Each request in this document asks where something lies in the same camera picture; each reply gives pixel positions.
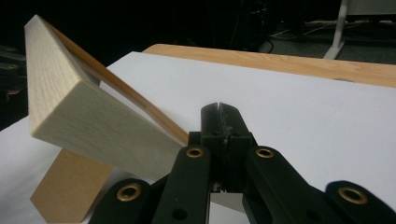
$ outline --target table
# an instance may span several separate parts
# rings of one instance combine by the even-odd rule
[[[204,62],[225,63],[311,77],[396,87],[396,65],[304,58],[226,49],[157,44],[143,52]]]

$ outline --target wooden block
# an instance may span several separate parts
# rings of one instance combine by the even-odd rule
[[[25,34],[33,137],[152,180],[169,173],[180,141],[100,89],[39,17]]]
[[[31,134],[81,153],[63,149],[32,196],[46,221],[80,222],[112,170],[105,162],[153,180],[169,173],[186,132],[38,16],[26,24],[25,36]],[[97,79],[166,132],[102,91]]]
[[[358,63],[164,44],[153,45],[144,52],[203,62],[225,63],[241,67],[299,74],[309,77],[324,77],[384,87],[396,87],[396,76],[394,75],[396,73],[396,66],[394,64]]]
[[[62,150],[31,197],[48,223],[80,223],[113,167]]]

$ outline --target dark background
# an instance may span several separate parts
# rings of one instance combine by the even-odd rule
[[[25,54],[23,26],[35,15],[104,65],[164,43],[257,51],[283,21],[296,34],[304,21],[334,20],[341,0],[0,0],[0,45]],[[0,130],[27,115],[27,91],[0,105]]]

